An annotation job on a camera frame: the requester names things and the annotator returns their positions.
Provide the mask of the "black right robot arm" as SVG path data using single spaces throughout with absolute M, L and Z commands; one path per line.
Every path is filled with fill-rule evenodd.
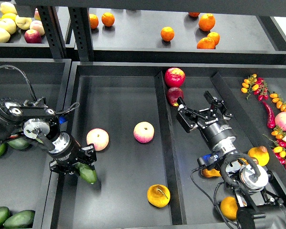
M 231 229 L 286 229 L 283 199 L 266 189 L 270 181 L 276 180 L 275 174 L 258 165 L 248 154 L 237 151 L 236 135 L 228 123 L 233 115 L 227 111 L 224 100 L 211 96 L 208 91 L 204 97 L 210 108 L 199 111 L 189 108 L 178 97 L 176 118 L 187 133 L 199 129 L 211 153 L 197 159 L 195 170 L 215 168 L 220 172 L 223 181 L 217 186 L 224 184 L 231 189 L 237 205 L 236 219 L 224 216 L 216 200 L 216 190 L 211 198 L 215 209 Z

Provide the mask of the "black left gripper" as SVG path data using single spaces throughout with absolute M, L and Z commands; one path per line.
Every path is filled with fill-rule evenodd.
M 96 150 L 93 143 L 82 148 L 73 148 L 71 151 L 64 151 L 59 154 L 57 161 L 49 163 L 50 171 L 58 174 L 74 174 L 74 165 L 78 162 L 87 165 L 91 170 L 95 170 L 94 163 L 97 161 Z

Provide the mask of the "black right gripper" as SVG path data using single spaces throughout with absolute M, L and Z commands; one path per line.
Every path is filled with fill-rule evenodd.
M 224 100 L 213 97 L 209 91 L 204 92 L 204 97 L 210 108 L 199 111 L 186 106 L 181 97 L 177 100 L 179 106 L 176 119 L 187 133 L 195 129 L 200 129 L 202 133 L 211 133 L 213 124 L 223 125 L 224 120 L 228 121 L 233 117 L 233 114 L 227 111 Z

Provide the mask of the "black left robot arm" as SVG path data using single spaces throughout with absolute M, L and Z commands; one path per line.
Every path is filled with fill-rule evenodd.
M 79 107 L 73 103 L 67 110 L 57 112 L 46 104 L 45 97 L 37 98 L 26 74 L 13 65 L 1 65 L 1 69 L 18 71 L 31 94 L 30 100 L 0 99 L 0 144 L 24 138 L 38 145 L 53 159 L 50 170 L 61 174 L 81 176 L 84 169 L 95 171 L 96 150 L 93 144 L 86 147 L 74 137 L 60 130 L 60 118 Z

